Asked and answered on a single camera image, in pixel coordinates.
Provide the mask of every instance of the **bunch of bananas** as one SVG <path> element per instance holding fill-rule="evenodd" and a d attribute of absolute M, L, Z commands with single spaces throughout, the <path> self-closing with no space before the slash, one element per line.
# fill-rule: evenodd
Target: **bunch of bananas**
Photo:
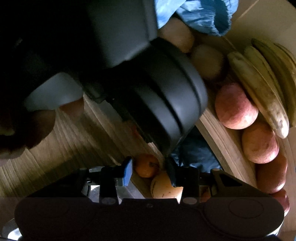
<path fill-rule="evenodd" d="M 252 39 L 252 46 L 228 54 L 230 66 L 267 123 L 280 138 L 296 126 L 296 59 L 284 46 Z"/>

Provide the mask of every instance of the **screw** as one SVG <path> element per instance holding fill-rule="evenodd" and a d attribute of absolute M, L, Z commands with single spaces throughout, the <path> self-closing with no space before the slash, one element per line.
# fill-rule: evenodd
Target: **screw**
<path fill-rule="evenodd" d="M 196 200 L 196 198 L 194 198 L 194 197 L 185 197 L 185 198 L 183 199 L 183 203 L 185 203 L 185 204 L 189 204 L 189 205 L 194 205 L 194 204 L 197 203 L 197 200 Z"/>
<path fill-rule="evenodd" d="M 116 203 L 116 200 L 112 197 L 104 197 L 102 199 L 102 204 L 105 204 L 105 205 L 113 205 Z"/>

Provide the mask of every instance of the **orange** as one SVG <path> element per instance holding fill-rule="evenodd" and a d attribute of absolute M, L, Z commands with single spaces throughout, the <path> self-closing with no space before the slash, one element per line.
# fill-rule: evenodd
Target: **orange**
<path fill-rule="evenodd" d="M 159 161 L 151 154 L 136 157 L 135 170 L 140 177 L 154 177 L 159 172 Z"/>

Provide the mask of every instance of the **blue fabric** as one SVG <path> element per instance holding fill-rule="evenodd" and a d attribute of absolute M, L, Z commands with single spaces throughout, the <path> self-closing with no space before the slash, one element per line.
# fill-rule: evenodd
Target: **blue fabric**
<path fill-rule="evenodd" d="M 201 172 L 210 172 L 213 168 L 222 169 L 215 154 L 196 127 L 170 156 L 180 167 L 195 167 Z"/>
<path fill-rule="evenodd" d="M 222 36 L 230 30 L 238 3 L 239 0 L 155 0 L 158 27 L 165 25 L 176 11 L 193 29 Z"/>

